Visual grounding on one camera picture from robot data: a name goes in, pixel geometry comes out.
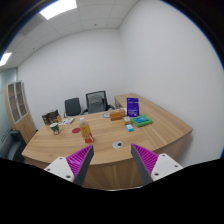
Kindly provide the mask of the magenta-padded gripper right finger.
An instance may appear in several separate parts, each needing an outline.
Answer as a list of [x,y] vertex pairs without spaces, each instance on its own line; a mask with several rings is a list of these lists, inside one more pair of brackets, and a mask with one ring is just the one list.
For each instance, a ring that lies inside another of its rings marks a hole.
[[166,177],[182,169],[168,154],[160,155],[136,144],[131,145],[131,154],[137,165],[143,185]]

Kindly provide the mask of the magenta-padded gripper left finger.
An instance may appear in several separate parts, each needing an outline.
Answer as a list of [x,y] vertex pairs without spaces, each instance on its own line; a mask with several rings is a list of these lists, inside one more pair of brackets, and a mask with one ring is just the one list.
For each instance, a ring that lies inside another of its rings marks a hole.
[[58,157],[45,171],[82,186],[93,156],[94,149],[90,145],[68,157]]

